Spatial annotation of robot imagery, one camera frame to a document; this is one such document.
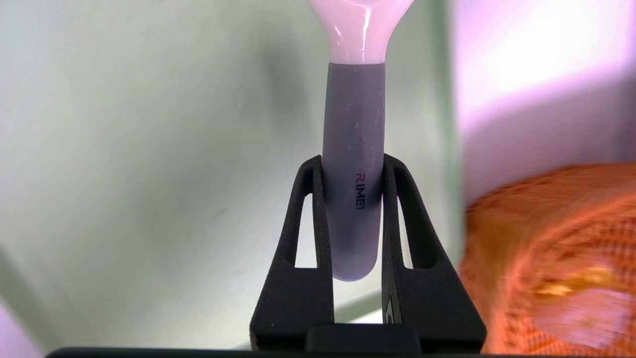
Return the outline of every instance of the white wall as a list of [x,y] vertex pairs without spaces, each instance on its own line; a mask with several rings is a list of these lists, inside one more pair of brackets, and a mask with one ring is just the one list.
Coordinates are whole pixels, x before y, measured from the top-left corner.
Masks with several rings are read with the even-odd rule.
[[467,203],[565,164],[636,159],[635,5],[453,2]]
[[[386,149],[457,259],[440,4],[416,1],[389,45]],[[328,50],[305,2],[4,1],[0,29],[0,280],[18,288],[0,294],[36,343],[244,345],[321,151]],[[336,283],[341,318],[379,286]]]

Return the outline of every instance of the orange woven basket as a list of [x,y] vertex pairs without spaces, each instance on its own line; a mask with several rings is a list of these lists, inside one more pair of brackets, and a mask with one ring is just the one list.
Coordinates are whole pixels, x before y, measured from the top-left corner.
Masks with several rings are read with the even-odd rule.
[[569,166],[467,212],[482,353],[636,355],[636,164]]

